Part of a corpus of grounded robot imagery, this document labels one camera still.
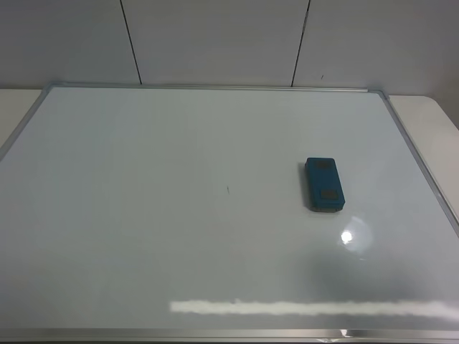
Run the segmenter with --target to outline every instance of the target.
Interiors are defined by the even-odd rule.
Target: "blue eraser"
[[[344,194],[332,158],[308,158],[304,165],[311,210],[334,213],[342,210]]]

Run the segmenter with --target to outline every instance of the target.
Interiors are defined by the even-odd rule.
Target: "whiteboard surface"
[[[337,214],[305,207],[314,156],[336,160]],[[171,311],[459,305],[458,238],[376,94],[55,88],[0,162],[0,226],[2,328],[459,329]]]

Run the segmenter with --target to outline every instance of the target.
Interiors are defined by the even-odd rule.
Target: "whiteboard frame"
[[[0,147],[0,163],[49,92],[55,87],[177,90],[273,90],[288,92],[371,92],[380,96],[415,158],[448,221],[459,236],[459,220],[441,193],[429,168],[417,151],[390,99],[382,90],[319,87],[231,87],[200,85],[123,85],[52,82],[46,86],[26,115]],[[144,330],[144,329],[0,329],[0,342],[171,342],[171,343],[458,343],[459,331],[436,330]]]

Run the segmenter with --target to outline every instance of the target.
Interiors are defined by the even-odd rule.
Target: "white table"
[[[456,216],[459,214],[459,130],[432,98],[390,100]]]
[[[309,156],[342,212],[304,207]],[[4,328],[459,329],[458,238],[375,94],[57,88],[0,187]]]

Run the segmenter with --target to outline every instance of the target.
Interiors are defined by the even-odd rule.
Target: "wall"
[[[0,87],[55,80],[377,87],[433,97],[459,125],[459,1],[308,5],[0,0]]]

